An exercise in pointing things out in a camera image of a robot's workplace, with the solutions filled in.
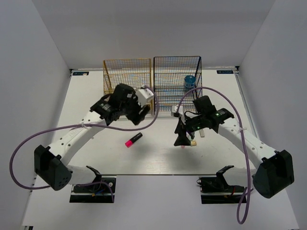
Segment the white eraser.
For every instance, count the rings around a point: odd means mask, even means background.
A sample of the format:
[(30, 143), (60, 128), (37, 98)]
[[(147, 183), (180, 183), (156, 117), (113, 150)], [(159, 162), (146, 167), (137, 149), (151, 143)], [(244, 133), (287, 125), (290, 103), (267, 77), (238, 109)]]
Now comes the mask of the white eraser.
[(205, 133), (204, 133), (204, 130), (203, 130), (203, 129), (200, 130), (200, 137), (201, 137), (201, 138), (204, 138), (204, 137), (205, 137)]

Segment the pink cap black highlighter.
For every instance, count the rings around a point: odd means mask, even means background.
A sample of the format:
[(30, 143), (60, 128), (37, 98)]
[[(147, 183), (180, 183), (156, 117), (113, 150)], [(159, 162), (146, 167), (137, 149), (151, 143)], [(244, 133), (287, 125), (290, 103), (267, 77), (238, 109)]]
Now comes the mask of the pink cap black highlighter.
[(129, 139), (126, 143), (125, 146), (127, 148), (130, 148), (137, 140), (139, 140), (141, 137), (143, 136), (143, 134), (141, 132), (139, 132), (138, 134), (136, 134), (135, 136), (133, 136), (131, 139)]

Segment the blue tape roll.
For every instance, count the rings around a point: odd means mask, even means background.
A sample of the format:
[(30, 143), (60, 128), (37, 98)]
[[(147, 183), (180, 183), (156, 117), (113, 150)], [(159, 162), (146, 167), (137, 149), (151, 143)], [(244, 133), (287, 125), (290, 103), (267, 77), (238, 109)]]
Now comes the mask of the blue tape roll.
[(191, 90), (195, 87), (196, 77), (193, 75), (187, 75), (184, 78), (184, 88), (185, 90)]

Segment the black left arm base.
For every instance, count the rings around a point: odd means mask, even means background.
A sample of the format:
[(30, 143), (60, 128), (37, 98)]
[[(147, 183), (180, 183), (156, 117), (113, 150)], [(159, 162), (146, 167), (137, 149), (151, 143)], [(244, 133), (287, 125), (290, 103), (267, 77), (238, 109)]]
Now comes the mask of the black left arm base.
[(72, 166), (70, 203), (114, 203), (117, 177), (102, 175), (91, 166)]

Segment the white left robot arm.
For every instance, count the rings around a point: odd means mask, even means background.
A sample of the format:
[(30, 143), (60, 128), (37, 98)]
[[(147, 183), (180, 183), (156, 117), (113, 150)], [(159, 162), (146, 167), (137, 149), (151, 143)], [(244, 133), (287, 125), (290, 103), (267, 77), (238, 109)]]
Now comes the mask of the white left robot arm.
[(113, 93), (103, 96), (90, 107), (77, 127), (47, 147), (35, 149), (35, 173), (55, 191), (68, 184), (84, 184), (90, 191), (97, 191), (101, 187), (100, 172), (91, 166), (72, 166), (71, 159), (97, 133), (121, 116), (138, 125), (149, 113), (149, 102), (153, 98), (148, 87), (134, 90), (120, 83)]

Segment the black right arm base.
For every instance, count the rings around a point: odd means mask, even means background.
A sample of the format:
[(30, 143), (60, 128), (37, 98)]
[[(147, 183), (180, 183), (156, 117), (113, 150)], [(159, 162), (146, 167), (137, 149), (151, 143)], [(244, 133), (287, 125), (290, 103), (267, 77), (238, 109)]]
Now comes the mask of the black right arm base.
[(243, 195), (244, 186), (230, 184), (225, 174), (234, 169), (233, 165), (227, 165), (216, 174), (203, 175), (196, 183), (200, 187), (202, 204), (238, 204)]

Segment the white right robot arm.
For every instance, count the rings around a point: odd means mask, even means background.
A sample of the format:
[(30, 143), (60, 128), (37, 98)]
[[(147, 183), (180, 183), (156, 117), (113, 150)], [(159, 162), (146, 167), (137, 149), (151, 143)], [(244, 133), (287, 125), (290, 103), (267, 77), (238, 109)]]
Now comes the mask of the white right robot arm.
[(216, 173), (217, 187), (228, 191), (233, 186), (250, 185), (265, 198), (271, 198), (295, 181), (293, 159), (286, 151), (277, 151), (240, 127), (227, 109), (217, 110), (208, 96), (193, 101), (196, 112), (185, 115), (183, 106), (172, 106), (171, 115), (178, 118), (174, 146), (190, 146), (195, 132), (208, 128), (229, 140), (248, 156), (253, 170), (226, 166)]

